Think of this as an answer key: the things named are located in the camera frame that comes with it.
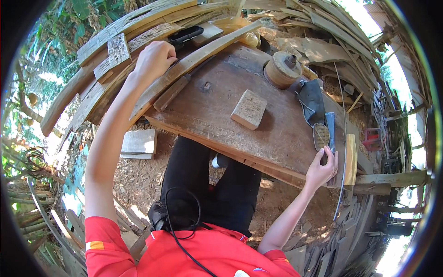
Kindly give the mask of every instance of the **red shirt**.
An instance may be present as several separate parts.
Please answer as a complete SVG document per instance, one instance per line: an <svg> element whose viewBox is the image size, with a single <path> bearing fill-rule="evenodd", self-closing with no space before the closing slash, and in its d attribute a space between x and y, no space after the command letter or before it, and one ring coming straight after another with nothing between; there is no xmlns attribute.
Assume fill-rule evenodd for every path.
<svg viewBox="0 0 443 277"><path fill-rule="evenodd" d="M239 276L295 276L280 250L264 255L246 245L242 234L208 224L213 230L197 228L195 234L179 240L184 249L204 267L219 277ZM86 266L88 276L204 276L209 274L195 264L166 231L154 231L146 239L148 250L135 265L124 244L118 225L107 218L89 217L85 220ZM192 231L176 231L178 238Z"/></svg>

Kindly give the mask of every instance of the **wooden workbench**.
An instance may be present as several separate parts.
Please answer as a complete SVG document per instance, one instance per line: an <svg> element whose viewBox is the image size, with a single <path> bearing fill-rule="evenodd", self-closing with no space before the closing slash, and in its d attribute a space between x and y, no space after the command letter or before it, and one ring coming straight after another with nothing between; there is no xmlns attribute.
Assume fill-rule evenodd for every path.
<svg viewBox="0 0 443 277"><path fill-rule="evenodd" d="M263 68L270 58L262 51L235 43L192 75L189 84L163 112L151 107L144 115L153 126L198 141L248 165L256 163L257 169L267 168L287 183L305 179L316 154L312 128L306 123L295 94L276 89L263 78ZM246 89L268 101L260 126L254 131L230 118ZM325 108L336 112L335 105L325 104ZM336 124L335 134L341 161L342 125ZM341 184L340 164L336 187Z"/></svg>

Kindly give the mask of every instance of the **black pants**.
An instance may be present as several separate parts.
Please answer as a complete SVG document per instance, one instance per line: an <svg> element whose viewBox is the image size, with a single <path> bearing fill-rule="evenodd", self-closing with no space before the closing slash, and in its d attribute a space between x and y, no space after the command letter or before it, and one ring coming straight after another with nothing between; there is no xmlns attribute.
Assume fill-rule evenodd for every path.
<svg viewBox="0 0 443 277"><path fill-rule="evenodd" d="M234 230L251 236L248 231L257 203L261 172L237 161L230 160L222 178L213 187L209 184L210 149L198 142L178 137L169 158L163 179L160 200L172 187L186 189L195 194L201 205L201 222ZM184 190L168 193L168 206L186 201L198 214L197 202Z"/></svg>

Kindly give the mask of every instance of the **black cable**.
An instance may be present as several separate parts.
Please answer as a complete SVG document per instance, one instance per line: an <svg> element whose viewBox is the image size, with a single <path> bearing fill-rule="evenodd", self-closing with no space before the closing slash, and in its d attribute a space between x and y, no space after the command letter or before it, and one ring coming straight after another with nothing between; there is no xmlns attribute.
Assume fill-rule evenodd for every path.
<svg viewBox="0 0 443 277"><path fill-rule="evenodd" d="M170 218L170 216L169 216L169 209L167 208L167 195L168 195L169 192L172 191L173 189L181 189L181 190L183 190L183 191L185 191L185 192L191 194L192 197L194 197L194 199L197 201L197 205L198 205L198 218L197 218L197 222L196 222L196 223L194 224L194 226L193 226L194 229L193 229L193 231L192 231L192 234L189 235L189 236L187 236L186 238L177 238L177 236L175 235L174 229L172 229L171 218ZM194 259L194 257L191 256L191 254L189 254L189 253L183 248L183 246L179 243L179 239L187 239L187 238L192 237L192 236L194 235L194 233L195 233L195 229L197 228L197 225L200 223L201 207L200 207L200 202L199 202L198 198L197 198L192 192L190 192L190 191L187 190L187 189L183 189L183 188L181 188L181 187L172 187L172 188L168 189L168 191L167 191L166 194L165 194L165 206L166 206L166 214L167 214L167 217L168 217L169 227L170 227L170 229L171 229L172 236L174 237L175 242L177 243L177 245L180 247L180 249L181 249L186 255L188 255L188 257L191 258L192 261L194 261L194 263L196 263L196 264L197 264L198 266L200 266L203 270L205 270L207 273L209 273L209 275L211 275L211 276L213 276L213 277L217 277L217 276L216 276L214 273L212 273L209 269L207 269L207 268L204 267L201 263L199 263L196 259Z"/></svg>

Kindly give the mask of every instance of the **red plastic stool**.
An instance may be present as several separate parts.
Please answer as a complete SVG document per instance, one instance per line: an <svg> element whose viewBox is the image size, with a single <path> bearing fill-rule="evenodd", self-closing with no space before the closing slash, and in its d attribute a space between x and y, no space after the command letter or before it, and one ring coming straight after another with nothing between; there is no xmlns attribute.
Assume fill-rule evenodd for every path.
<svg viewBox="0 0 443 277"><path fill-rule="evenodd" d="M366 147L367 151L379 151L382 149L381 144L381 129L380 128L368 128L365 129L365 140L362 144Z"/></svg>

